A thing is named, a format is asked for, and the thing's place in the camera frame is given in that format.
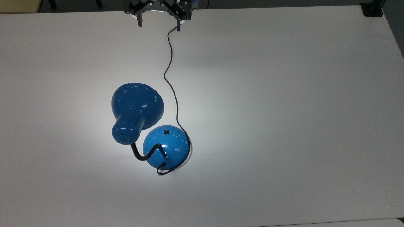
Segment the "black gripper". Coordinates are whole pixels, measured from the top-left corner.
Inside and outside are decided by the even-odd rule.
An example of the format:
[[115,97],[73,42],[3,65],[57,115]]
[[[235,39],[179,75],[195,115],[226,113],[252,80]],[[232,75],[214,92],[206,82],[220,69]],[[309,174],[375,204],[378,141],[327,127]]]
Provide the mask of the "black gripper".
[[176,30],[186,20],[192,18],[192,0],[130,0],[124,3],[124,12],[137,19],[139,27],[142,27],[142,14],[149,10],[165,11],[176,19]]

